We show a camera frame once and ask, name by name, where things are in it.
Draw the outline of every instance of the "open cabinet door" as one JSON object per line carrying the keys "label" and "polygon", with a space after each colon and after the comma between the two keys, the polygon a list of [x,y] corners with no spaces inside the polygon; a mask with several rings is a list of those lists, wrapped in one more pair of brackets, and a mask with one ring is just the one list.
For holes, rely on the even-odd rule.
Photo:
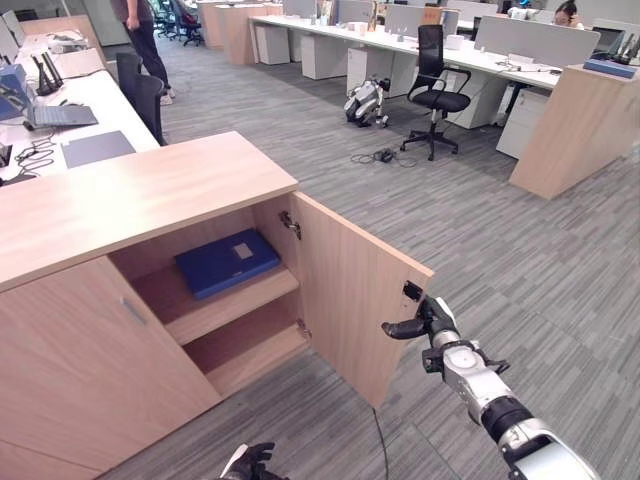
{"label": "open cabinet door", "polygon": [[311,344],[373,406],[387,395],[406,342],[380,324],[413,318],[407,281],[426,289],[433,272],[306,195],[292,194],[304,321]]}

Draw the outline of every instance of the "robotic arm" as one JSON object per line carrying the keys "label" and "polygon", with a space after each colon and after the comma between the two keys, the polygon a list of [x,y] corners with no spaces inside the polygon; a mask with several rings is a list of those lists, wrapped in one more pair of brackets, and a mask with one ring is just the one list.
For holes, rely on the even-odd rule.
{"label": "robotic arm", "polygon": [[511,470],[510,480],[600,480],[502,381],[499,375],[509,364],[489,360],[476,341],[461,337],[444,300],[426,296],[414,319],[384,323],[382,329],[396,339],[429,336],[431,348],[422,352],[425,370],[442,374],[467,406],[471,419],[498,444]]}

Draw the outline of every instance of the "woman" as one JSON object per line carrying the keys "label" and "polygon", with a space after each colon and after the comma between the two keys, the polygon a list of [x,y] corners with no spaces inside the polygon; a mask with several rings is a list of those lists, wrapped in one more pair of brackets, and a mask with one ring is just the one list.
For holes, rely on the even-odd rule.
{"label": "woman", "polygon": [[556,10],[556,16],[553,19],[554,25],[560,25],[561,27],[577,28],[584,30],[584,25],[580,22],[578,17],[578,7],[576,7],[575,0],[568,0],[560,4]]}

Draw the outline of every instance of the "blue folder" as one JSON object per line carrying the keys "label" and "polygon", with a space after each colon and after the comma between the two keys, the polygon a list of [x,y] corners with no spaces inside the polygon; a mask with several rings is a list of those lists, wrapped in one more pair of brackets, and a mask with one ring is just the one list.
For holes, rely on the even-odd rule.
{"label": "blue folder", "polygon": [[249,229],[175,257],[197,300],[242,283],[280,264],[278,254]]}

